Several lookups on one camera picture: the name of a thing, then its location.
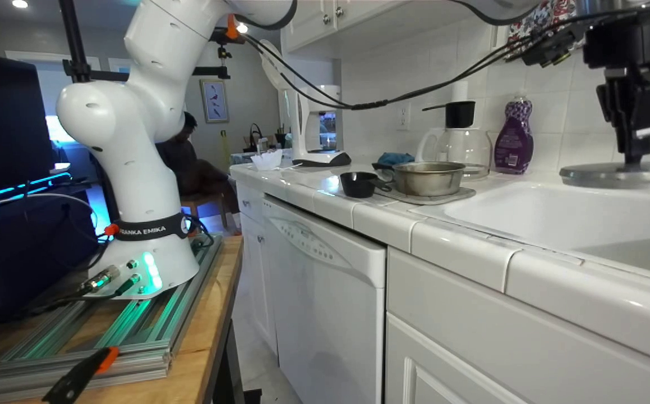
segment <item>framed bird picture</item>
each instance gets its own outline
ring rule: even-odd
[[[228,102],[225,97],[225,82],[222,80],[200,80],[202,105],[205,108],[205,122],[230,122]]]

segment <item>stainless steel pot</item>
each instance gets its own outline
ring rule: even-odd
[[[394,184],[402,194],[414,196],[442,196],[455,194],[460,189],[465,164],[422,162],[395,164]]]

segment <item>purple dish soap bottle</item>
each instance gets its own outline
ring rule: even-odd
[[[506,122],[494,145],[494,166],[506,174],[524,174],[532,161],[534,139],[529,128],[532,102],[517,94],[504,108]]]

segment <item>white sink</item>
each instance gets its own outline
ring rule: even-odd
[[[532,245],[650,269],[650,192],[515,182],[412,211]]]

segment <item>person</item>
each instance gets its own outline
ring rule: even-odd
[[[155,145],[160,158],[176,174],[179,194],[221,194],[225,206],[230,210],[228,215],[232,215],[237,232],[240,232],[240,207],[235,189],[230,184],[230,177],[204,159],[197,158],[195,148],[189,142],[190,136],[197,128],[197,120],[188,112],[184,114],[186,123],[183,130],[169,140]]]

